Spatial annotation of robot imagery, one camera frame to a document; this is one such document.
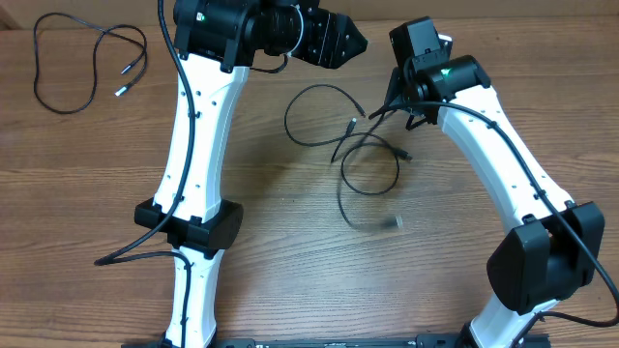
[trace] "metal connector tip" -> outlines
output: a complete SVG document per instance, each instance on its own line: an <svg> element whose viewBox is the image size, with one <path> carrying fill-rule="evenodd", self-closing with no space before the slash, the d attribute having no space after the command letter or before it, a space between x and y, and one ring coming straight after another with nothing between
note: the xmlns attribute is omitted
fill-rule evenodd
<svg viewBox="0 0 619 348"><path fill-rule="evenodd" d="M121 87L118 91L116 91L116 93L114 93L116 95L116 97L120 97L122 95L125 94L125 92L129 91L129 88L127 88L127 86L123 86Z"/></svg>
<svg viewBox="0 0 619 348"><path fill-rule="evenodd" d="M126 67L126 68L124 68L124 69L120 72L120 74L125 74L125 73L128 73L128 72L129 72L129 70L131 70L132 68L133 68L133 65L132 65L132 64L129 64L129 65L127 65L127 67Z"/></svg>

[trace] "black motor joint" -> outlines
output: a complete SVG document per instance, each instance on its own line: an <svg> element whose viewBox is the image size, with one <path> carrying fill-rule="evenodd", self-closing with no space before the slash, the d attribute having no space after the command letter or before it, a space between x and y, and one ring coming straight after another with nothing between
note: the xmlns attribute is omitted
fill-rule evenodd
<svg viewBox="0 0 619 348"><path fill-rule="evenodd" d="M366 51L368 41L344 14L319 9L319 0L177 0L174 45L219 60L221 70L250 67L255 51L290 53L337 69Z"/></svg>
<svg viewBox="0 0 619 348"><path fill-rule="evenodd" d="M470 55L450 60L453 42L439 35L429 17L400 25L389 33L398 61L390 82L386 104L403 102L449 102L456 92L482 85L490 78ZM437 110L426 111L426 120L436 124Z"/></svg>

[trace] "robot end effector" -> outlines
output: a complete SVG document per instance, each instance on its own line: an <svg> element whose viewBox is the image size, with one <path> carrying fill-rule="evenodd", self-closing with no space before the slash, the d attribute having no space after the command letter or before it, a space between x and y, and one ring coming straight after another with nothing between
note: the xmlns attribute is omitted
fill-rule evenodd
<svg viewBox="0 0 619 348"><path fill-rule="evenodd" d="M352 19L318 8L319 0L177 0L174 45L221 62L221 71L250 67L256 50L289 54L337 69L366 51Z"/></svg>

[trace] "black bracket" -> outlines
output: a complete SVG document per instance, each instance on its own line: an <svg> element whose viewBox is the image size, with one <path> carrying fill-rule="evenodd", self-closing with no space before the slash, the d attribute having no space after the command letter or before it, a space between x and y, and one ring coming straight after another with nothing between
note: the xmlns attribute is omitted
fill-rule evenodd
<svg viewBox="0 0 619 348"><path fill-rule="evenodd" d="M598 257L604 216L595 203L569 205L561 216ZM518 314L556 299L568 299L593 279L593 263L555 216L523 217L487 261L490 285L505 307Z"/></svg>
<svg viewBox="0 0 619 348"><path fill-rule="evenodd" d="M151 198L135 207L135 223L147 228L154 228L166 216L162 206ZM201 217L192 217L189 221L172 217L162 228L167 233L167 242L175 248L191 247L214 255L217 250L232 247L243 221L243 206L222 200L220 211L215 217L202 223Z"/></svg>
<svg viewBox="0 0 619 348"><path fill-rule="evenodd" d="M450 60L453 43L439 37L429 17L404 23L389 36L398 67L392 72L385 104L449 102L459 91L490 87L490 78L475 58L467 55ZM437 124L437 107L415 111L423 113L427 123ZM409 131L423 123L413 123L415 116L411 112Z"/></svg>

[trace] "black cable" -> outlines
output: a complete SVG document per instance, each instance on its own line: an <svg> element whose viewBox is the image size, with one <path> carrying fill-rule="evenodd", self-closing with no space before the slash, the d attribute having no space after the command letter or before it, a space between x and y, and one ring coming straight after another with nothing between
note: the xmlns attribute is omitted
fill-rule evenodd
<svg viewBox="0 0 619 348"><path fill-rule="evenodd" d="M522 167L522 170L524 171L524 174L526 175L527 179L531 182L531 186L533 187L535 192L538 194L538 196L542 199L542 201L544 202L545 206L552 213L552 215L555 216L557 218L557 220L561 223L561 226L568 232L568 235L570 236L570 238L572 238L574 243L576 243L578 248L580 248L580 250L582 252L584 252L585 255L587 255L587 258L589 258L589 260L593 263L594 268L600 274L600 277L602 278L602 280L604 281L604 283L608 287L608 290L610 291L610 294L612 295L613 300L615 301L615 305L617 307L617 312L615 314L615 317L613 319L611 319L611 320L602 321L602 322L601 321L595 321L595 320L589 320L589 319L583 319L583 318L580 318L580 317L577 317L577 316L573 316L573 315L566 314L566 313L561 313L561 312L555 312L555 311L542 311L542 312L538 312L529 321L529 323L524 328L524 330L522 330L522 332L519 333L519 335L516 337L516 339L512 343L512 346L513 347L516 346L518 344L518 342L529 332L529 330L531 328L533 328L535 323L538 320L544 319L545 317L562 318L562 319L566 319L566 320L569 320L569 321L572 321L572 322L575 322L575 323L578 323L578 324L587 325L587 326L596 327L596 328L609 328L609 327L613 327L613 326L619 324L619 291L617 290L617 287L615 286L614 282L610 278L610 275L606 272L606 270L604 269L602 264L600 264L598 259L593 255L591 250L585 245L584 242L582 242L580 237L578 237L578 235L576 234L574 229L570 226L570 224L561 216L561 214L554 207L554 205L552 205L552 203L550 202L550 200L546 196L545 191L542 189L542 187L540 186L538 181L535 179L535 176L531 172L531 169L529 168L528 164L526 163L526 161L524 160L524 158L520 154L520 151L517 149L517 147L514 144L514 142L498 126L498 124L496 122L490 120L489 118L487 118L485 115L483 115L483 114L481 114L481 113L479 113L479 112L477 112L477 111L475 111L473 109L470 109L470 108L462 106L462 105L448 103L448 102L442 102L442 101L413 101L413 102L403 103L403 104L394 105L394 106L383 106L378 111L372 113L369 117L371 119L372 117L378 116L378 115L380 115L380 114L382 114L384 112L391 111L391 110L400 110L400 109L403 109L405 107L418 108L418 109L424 109L424 108L428 108L428 107L450 107L450 108L453 108L453 109L465 112L465 113L467 113L467 114L469 114L469 115L471 115L471 116L473 116L473 117L483 121L488 126L489 129L490 128L494 129L499 134L499 136L503 139L503 141L505 141L507 146L510 148L510 150L514 154L514 157L516 158L517 162L520 164L520 167Z"/></svg>
<svg viewBox="0 0 619 348"><path fill-rule="evenodd" d="M254 68L254 67L250 67L250 69L255 72L259 72L259 73L281 73L283 72L284 69L286 69L287 66L288 66L288 55L283 54L283 63L281 63L281 65L275 69L260 69L260 68Z"/></svg>
<svg viewBox="0 0 619 348"><path fill-rule="evenodd" d="M40 79L40 75L41 75L41 68L40 68L40 63L39 63L39 42L37 40L37 29L39 27L39 24L41 23L42 20L44 20L45 18L52 16L52 15L60 15L66 18L69 18L71 20L74 20L80 24L83 24L91 29L95 29L95 30L99 30L101 32L101 34L99 35L99 38L97 39L97 42L95 43L95 48L93 49L93 75L94 75L94 79L93 79L93 89L90 93L90 97L88 99L88 101L81 107L75 109L75 110L59 110L56 109L54 107L49 106L46 102L44 102L42 100L42 98L39 96L39 79ZM142 36L142 40L144 41L144 43L139 43L136 40L127 38L125 36L113 33L113 30L116 29L121 29L121 28L128 28L128 29L133 29L136 32L138 32L141 36ZM74 114L76 112L79 112L83 109L85 109L86 107L88 107L88 105L90 105L90 103L93 101L94 97L95 97L95 93L97 92L97 81L98 81L98 74L97 74L97 51L99 49L99 44L101 43L103 37L105 37L106 35L110 35L114 38L118 38L118 39L122 39L125 40L129 43L135 44L138 47L141 48L141 53L137 56L137 58L135 58L133 61L131 61L121 72L121 74L125 74L128 73L140 60L142 60L142 58L144 58L144 64L142 65L142 69L140 70L140 72L133 78L133 80L131 82L129 82L128 84L124 85L123 87L121 87L121 89L117 92L117 96L122 95L123 93L127 92L130 88L132 88L134 86L134 84L137 83L137 81L139 81L140 78L142 78L142 76L146 73L146 68L148 67L148 53L146 51L146 45L147 45L147 41L146 41L146 36L144 35L144 32L142 32L139 28L132 26L132 25L128 25L128 24L119 24L119 25L114 25L111 26L107 29L103 29L102 27L89 23L83 19L80 19L76 16L70 15L70 14L63 14L63 13L49 13L49 14L44 14L41 17L39 17L39 19L37 19L37 22L35 23L35 27L33 29L33 35L34 35L34 48L35 48L35 68L36 68L36 73L35 73L35 81L34 81L34 92L35 92L35 97L37 98L37 101L39 101L39 103L44 106L46 109L48 109L49 111L52 111L54 113L57 114L61 114L61 115L70 115L70 114Z"/></svg>
<svg viewBox="0 0 619 348"><path fill-rule="evenodd" d="M361 105L355 101L354 98L352 98L352 96L350 96L348 93L346 93L344 90L342 90L340 87L334 86L334 85L330 85L330 84L315 84L315 85L311 85L307 88L305 88L304 90L302 90L301 92L299 92L290 102L290 104L288 105L288 107L286 108L285 113L283 114L283 127L286 131L286 134L288 135L288 137L290 138L290 140L292 140L293 142L301 145L301 146L305 146L305 147L319 147L319 146L324 146L324 145L329 145L329 144L333 144L333 143L338 143L338 146L336 147L335 151L333 152L333 155L331 157L331 162L334 162L336 159L336 155L339 151L339 148L341 147L342 143L348 139L348 138L352 138L352 137L357 137L357 136L361 136L362 138L359 140L359 142L356 143L356 145L352 146L351 148L349 148L346 153L344 154L344 156L341 159L341 166L340 166L340 176L343 180L343 182L350 188L352 189L354 192L362 194L362 195L366 195L366 196L375 196L375 195L382 195L385 194L387 192L389 192L390 190L392 190L396 184L398 183L398 179L399 179L399 172L400 172L400 166L399 166L399 160L412 160L411 156L398 148L394 148L393 146L391 146L391 144L385 140L384 138L374 134L373 132L386 120L388 119L391 115L389 116L385 116L385 113L383 113L383 115L381 115L381 118L368 130L368 131L364 131L364 132L356 132L353 133L353 129L356 125L356 119L353 119L349 124L348 127L346 128L346 131L344 133L343 136L337 137L335 139L331 139L331 140L325 140L325 141L319 141L319 142L305 142L305 141L301 141L298 140L297 138L295 138L292 133L290 132L290 129L288 128L288 113L290 111L290 108L292 107L292 105L294 104L294 102L296 100L298 100L303 94L305 94L307 91L313 89L313 88L317 88L317 87L328 87L328 88L333 88L337 91L339 91L340 93L344 94L357 108L357 110L359 111L359 114L364 117L366 115L365 110L361 107ZM376 140L378 140L378 142L370 142L370 143L366 143L366 139L368 137L372 137ZM388 150L390 150L392 152L392 154L394 155L394 159L396 160L396 177L393 180L393 182L385 189L380 190L379 192L366 192L363 190L360 190L358 188L355 188L352 184L350 184L350 182L347 180L346 178L346 173L345 173L345 163L346 160L348 159L348 157L355 152L356 150L361 149L362 147L367 147L367 146L373 146L373 147L381 147L381 148L386 148ZM341 216L343 217L344 221L352 228L355 229L367 229L367 230L371 230L371 229L376 229L376 228L385 228L385 227L399 227L401 226L401 217L395 217L395 218L390 218L385 220L382 223L377 223L377 224L358 224L358 223L354 223L352 222L348 216L346 215L345 210L343 209L343 206L341 204L341 190L340 190L340 184L338 185L338 207L339 207L339 212L341 213Z"/></svg>
<svg viewBox="0 0 619 348"><path fill-rule="evenodd" d="M403 72L402 75L404 76L404 81L406 82L406 86L410 86L411 85L411 77L410 77L410 64L413 61L413 56L409 56L408 58L406 58L406 61L404 61L404 67L403 67Z"/></svg>
<svg viewBox="0 0 619 348"><path fill-rule="evenodd" d="M156 256L178 257L181 260L183 260L183 262L185 262L186 264L186 269L187 269L187 283L185 286L185 298L183 300L183 312L182 312L182 319L181 319L181 348L185 348L185 343L186 343L185 340L186 340L186 334L187 334L187 319L188 319L187 306L189 303L189 294L190 294L190 287L191 287L191 265L189 264L189 260L187 259L187 257L185 257L184 255L180 253L176 253L176 252L160 251L156 253L149 252L149 253L143 253L143 254L138 254L138 255L132 255L132 256L124 257L124 258L118 258L119 256L133 250L134 248L138 247L142 243L146 242L149 238L153 237L157 232L161 231L162 228L170 221L170 219L174 215L174 212L178 208L178 205L183 200L183 190L185 189L185 184L187 183L187 178L189 176L190 167L192 166L193 145L195 141L195 116L196 116L195 105L193 103L192 88L187 79L187 75L185 74L185 70L183 69L183 66L181 65L181 61L178 55L176 54L176 50L174 48L174 45L172 44L170 35L167 31L167 26L165 24L165 16L163 14L163 0L158 0L157 14L159 18L160 27L162 28L162 34L163 34L163 39L165 40L165 45L167 46L167 50L172 56L172 60L174 61L176 70L178 71L178 74L181 78L183 88L185 89L185 96L187 97L187 102L189 105L188 117L190 118L190 129L189 129L187 154L185 157L185 165L183 167L181 181L179 183L178 189L174 196L172 206L168 210L163 220L155 228L150 230L148 233L146 233L139 239L135 240L133 243L129 244L128 246L122 247L119 250L116 250L110 253L109 255L102 257L99 260L95 261L95 265L105 266L105 265L111 265L114 263L129 262L133 260L156 257Z"/></svg>

